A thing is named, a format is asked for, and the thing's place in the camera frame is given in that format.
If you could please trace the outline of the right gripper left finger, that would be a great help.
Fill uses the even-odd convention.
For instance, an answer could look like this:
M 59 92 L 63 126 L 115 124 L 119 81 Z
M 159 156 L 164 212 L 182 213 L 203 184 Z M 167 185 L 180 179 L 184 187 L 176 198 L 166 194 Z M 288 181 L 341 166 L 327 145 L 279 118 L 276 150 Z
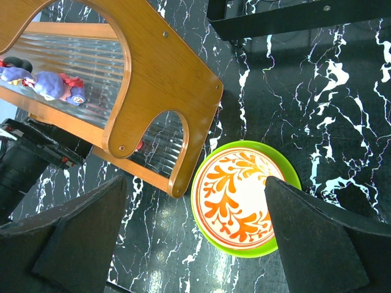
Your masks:
M 125 177 L 116 176 L 1 226 L 1 292 L 103 292 L 126 195 Z

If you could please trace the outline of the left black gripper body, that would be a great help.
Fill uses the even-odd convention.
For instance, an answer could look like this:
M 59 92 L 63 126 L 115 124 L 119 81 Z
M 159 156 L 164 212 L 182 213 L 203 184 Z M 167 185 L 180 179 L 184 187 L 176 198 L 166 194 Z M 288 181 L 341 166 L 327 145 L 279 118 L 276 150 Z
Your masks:
M 1 123 L 1 219 L 8 220 L 47 166 L 85 163 L 92 144 L 31 117 Z

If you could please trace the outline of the black hair princess toy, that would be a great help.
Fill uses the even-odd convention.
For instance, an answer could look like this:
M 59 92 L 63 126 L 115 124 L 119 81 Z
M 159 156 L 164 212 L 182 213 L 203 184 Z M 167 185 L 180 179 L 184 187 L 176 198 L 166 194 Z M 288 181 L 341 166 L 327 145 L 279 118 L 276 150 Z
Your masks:
M 19 57 L 9 56 L 1 60 L 2 67 L 17 67 L 22 68 L 29 73 L 33 71 L 33 66 L 28 60 L 20 59 Z

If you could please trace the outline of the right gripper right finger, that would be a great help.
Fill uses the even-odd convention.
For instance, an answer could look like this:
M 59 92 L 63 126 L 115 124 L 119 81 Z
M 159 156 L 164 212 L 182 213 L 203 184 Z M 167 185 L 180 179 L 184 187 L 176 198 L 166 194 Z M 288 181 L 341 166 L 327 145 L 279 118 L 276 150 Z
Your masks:
M 265 197 L 290 292 L 390 292 L 390 225 L 275 176 Z

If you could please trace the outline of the purple donkey toy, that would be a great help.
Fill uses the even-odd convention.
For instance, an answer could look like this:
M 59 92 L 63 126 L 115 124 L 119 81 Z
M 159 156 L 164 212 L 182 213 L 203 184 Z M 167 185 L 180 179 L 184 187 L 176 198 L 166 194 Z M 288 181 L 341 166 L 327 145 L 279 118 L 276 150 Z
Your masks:
M 1 79 L 6 82 L 21 79 L 24 86 L 30 87 L 47 101 L 61 100 L 74 106 L 86 101 L 83 80 L 65 73 L 40 71 L 33 75 L 23 68 L 1 67 Z

